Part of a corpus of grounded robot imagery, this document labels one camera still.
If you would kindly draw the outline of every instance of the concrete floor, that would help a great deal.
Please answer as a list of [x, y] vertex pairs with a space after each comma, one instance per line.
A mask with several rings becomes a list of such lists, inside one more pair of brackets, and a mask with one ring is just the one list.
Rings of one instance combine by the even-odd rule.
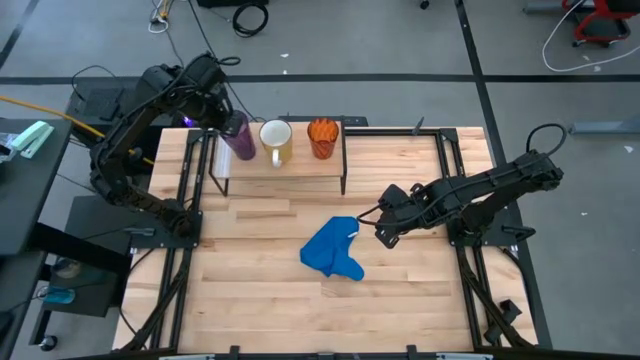
[[[28, 0], [0, 2], [0, 46], [20, 21]], [[527, 17], [516, 0], [467, 1], [466, 9], [484, 74], [548, 75], [542, 43], [558, 15]], [[40, 1], [0, 68], [0, 84], [10, 77], [69, 77], [100, 64], [117, 75], [139, 75], [162, 62], [175, 64], [166, 34], [150, 34], [148, 0]], [[197, 8], [205, 32], [220, 57], [238, 55], [233, 75], [415, 73], [472, 75], [456, 8], [432, 0], [427, 11], [416, 0], [272, 0], [270, 22], [251, 39], [234, 35], [231, 25]], [[217, 9], [231, 16], [232, 8]], [[247, 14], [247, 22], [255, 21]], [[183, 59], [205, 51], [187, 3], [177, 0], [171, 35]], [[631, 21], [633, 30], [640, 23]], [[548, 49], [558, 67], [622, 54], [637, 46], [636, 36], [611, 49], [570, 46], [571, 27], [562, 26]], [[637, 56], [590, 67], [578, 74], [638, 74]], [[98, 70], [87, 76], [106, 76]], [[524, 151], [528, 132], [545, 122], [620, 120], [638, 113], [640, 83], [490, 83], [487, 85], [508, 160]], [[485, 126], [473, 82], [281, 82], [239, 83], [234, 88], [256, 116], [351, 114], [371, 125]], [[69, 85], [0, 85], [0, 94], [64, 110]], [[6, 118], [51, 118], [0, 103]], [[553, 146], [555, 134], [536, 137], [535, 147]], [[492, 144], [494, 151], [497, 144]], [[625, 146], [635, 149], [628, 152]], [[636, 334], [640, 312], [640, 140], [637, 137], [570, 137], [554, 155], [565, 171], [550, 193], [520, 201], [523, 220], [538, 235], [531, 256], [554, 348], [640, 354]], [[87, 150], [70, 145], [60, 173], [88, 185]], [[87, 190], [56, 178], [41, 220], [64, 228], [71, 200]], [[29, 316], [15, 359], [59, 359], [105, 353], [111, 347], [117, 313], [104, 319], [55, 314], [49, 333], [59, 347], [41, 353], [26, 345], [38, 304]]]

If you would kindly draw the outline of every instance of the orange plastic cup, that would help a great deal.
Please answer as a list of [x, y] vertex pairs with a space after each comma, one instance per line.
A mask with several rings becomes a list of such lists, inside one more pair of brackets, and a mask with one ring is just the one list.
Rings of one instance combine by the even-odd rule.
[[333, 120], [318, 118], [309, 123], [307, 135], [313, 156], [321, 160], [330, 158], [339, 133], [338, 124]]

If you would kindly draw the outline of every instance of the blue towel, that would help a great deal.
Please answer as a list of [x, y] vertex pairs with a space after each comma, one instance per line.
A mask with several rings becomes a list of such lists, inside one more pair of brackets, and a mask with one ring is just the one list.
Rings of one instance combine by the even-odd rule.
[[303, 264], [322, 271], [326, 277], [342, 275], [352, 280], [364, 278], [364, 270], [349, 257], [349, 246], [358, 233], [358, 220], [334, 216], [300, 249]]

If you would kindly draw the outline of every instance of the purple water bottle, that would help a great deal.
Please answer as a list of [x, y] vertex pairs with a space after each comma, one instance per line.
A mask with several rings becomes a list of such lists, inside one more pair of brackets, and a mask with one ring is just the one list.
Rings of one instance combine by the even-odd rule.
[[249, 128], [249, 119], [242, 111], [234, 110], [232, 117], [242, 122], [240, 131], [236, 137], [221, 135], [224, 141], [236, 153], [241, 160], [251, 160], [256, 156], [256, 146], [251, 137], [251, 129]]

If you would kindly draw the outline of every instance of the wood grain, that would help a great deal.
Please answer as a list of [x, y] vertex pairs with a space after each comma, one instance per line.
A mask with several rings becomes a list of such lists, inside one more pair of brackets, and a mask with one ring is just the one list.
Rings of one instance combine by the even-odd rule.
[[[468, 175], [492, 167], [482, 128], [458, 128], [458, 134]], [[175, 196], [185, 140], [185, 131], [163, 132], [153, 194]], [[344, 196], [334, 179], [310, 177], [233, 180], [223, 198], [206, 178], [181, 352], [224, 353], [231, 345], [253, 353], [404, 352], [407, 344], [420, 351], [471, 349], [460, 275], [444, 227], [412, 231], [388, 250], [372, 227], [361, 226], [349, 250], [365, 270], [361, 282], [326, 278], [300, 263], [300, 248], [332, 216], [367, 210], [390, 183], [409, 189], [441, 177], [434, 141], [427, 137], [348, 137], [347, 156]], [[156, 303], [164, 254], [156, 250], [129, 278], [123, 309], [135, 328]], [[497, 249], [484, 249], [484, 257], [495, 301], [509, 298], [520, 307], [523, 315], [514, 325], [535, 343], [518, 269]], [[131, 336], [119, 323], [114, 347]]]
[[[342, 176], [342, 140], [341, 134], [338, 135], [333, 154], [330, 158], [320, 160], [316, 158], [311, 151], [311, 143], [309, 136], [307, 135], [307, 126], [309, 123], [295, 123], [292, 122], [291, 129], [293, 130], [293, 156], [291, 160], [284, 163], [282, 167], [275, 168], [271, 163], [271, 156], [262, 146], [260, 141], [260, 127], [261, 123], [250, 123], [251, 137], [253, 143], [256, 146], [256, 156], [251, 160], [240, 160], [233, 153], [230, 154], [230, 172], [228, 178], [230, 179], [261, 179], [261, 178], [287, 178], [287, 177], [336, 177]], [[218, 146], [227, 146], [220, 142]], [[216, 158], [214, 164], [217, 161], [221, 161], [225, 152], [216, 151]], [[218, 174], [216, 177], [226, 178], [222, 174]]]

